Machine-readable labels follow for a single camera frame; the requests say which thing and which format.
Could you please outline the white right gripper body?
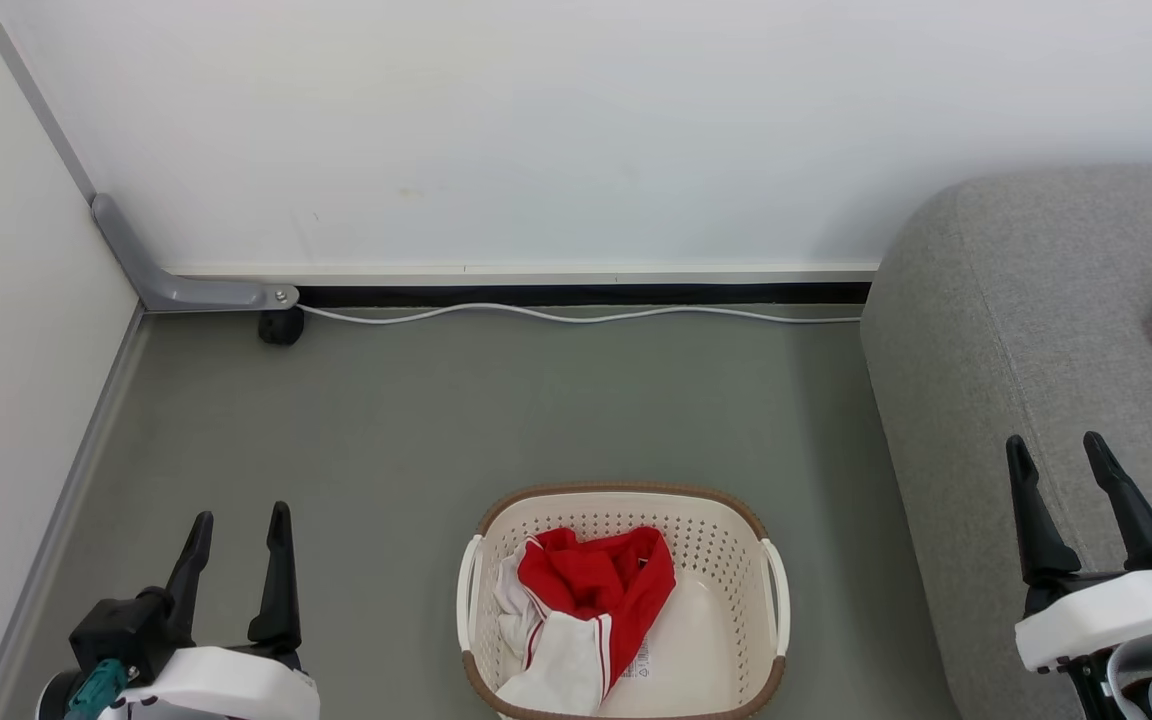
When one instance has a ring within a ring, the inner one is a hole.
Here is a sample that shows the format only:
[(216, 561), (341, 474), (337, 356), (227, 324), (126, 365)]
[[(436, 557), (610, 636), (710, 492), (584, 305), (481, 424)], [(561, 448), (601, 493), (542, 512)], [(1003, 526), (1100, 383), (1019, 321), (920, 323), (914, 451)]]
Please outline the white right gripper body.
[(1079, 589), (1015, 626), (1020, 660), (1032, 673), (1147, 635), (1152, 635), (1152, 570), (1129, 571)]

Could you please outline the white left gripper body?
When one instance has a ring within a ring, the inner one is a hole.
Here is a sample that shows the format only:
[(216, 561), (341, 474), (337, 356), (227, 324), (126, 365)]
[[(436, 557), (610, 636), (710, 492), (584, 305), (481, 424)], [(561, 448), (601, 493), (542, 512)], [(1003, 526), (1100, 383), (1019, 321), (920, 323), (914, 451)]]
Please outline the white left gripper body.
[(300, 641), (236, 647), (152, 644), (126, 655), (136, 679), (101, 719), (319, 719), (320, 694)]

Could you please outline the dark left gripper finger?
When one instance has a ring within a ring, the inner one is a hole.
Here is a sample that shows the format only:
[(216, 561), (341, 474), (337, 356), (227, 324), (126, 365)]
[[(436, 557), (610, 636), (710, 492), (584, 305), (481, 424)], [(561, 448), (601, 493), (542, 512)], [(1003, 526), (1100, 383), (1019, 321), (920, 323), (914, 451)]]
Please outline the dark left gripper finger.
[(287, 502), (274, 503), (265, 546), (268, 564), (262, 584), (262, 602), (248, 624), (247, 639), (251, 650), (294, 653), (301, 646), (302, 632), (291, 507)]
[(166, 619), (179, 638), (192, 637), (198, 579), (209, 564), (212, 526), (212, 511), (200, 511), (196, 516), (166, 584), (172, 597), (172, 611)]

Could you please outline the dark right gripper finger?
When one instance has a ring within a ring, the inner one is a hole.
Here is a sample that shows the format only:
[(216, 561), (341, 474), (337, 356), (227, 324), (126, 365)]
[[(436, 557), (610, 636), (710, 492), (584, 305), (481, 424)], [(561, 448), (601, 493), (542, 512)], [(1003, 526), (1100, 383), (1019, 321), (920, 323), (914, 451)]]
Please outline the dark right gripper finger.
[(1020, 434), (1005, 445), (1007, 475), (1011, 488), (1011, 515), (1018, 538), (1021, 579), (1028, 588), (1041, 588), (1053, 579), (1074, 577), (1082, 570), (1076, 552), (1062, 541), (1055, 521), (1043, 501), (1039, 473), (1026, 442)]
[(1152, 506), (1101, 433), (1087, 430), (1083, 447), (1098, 487), (1108, 497), (1126, 548), (1126, 571), (1152, 570)]

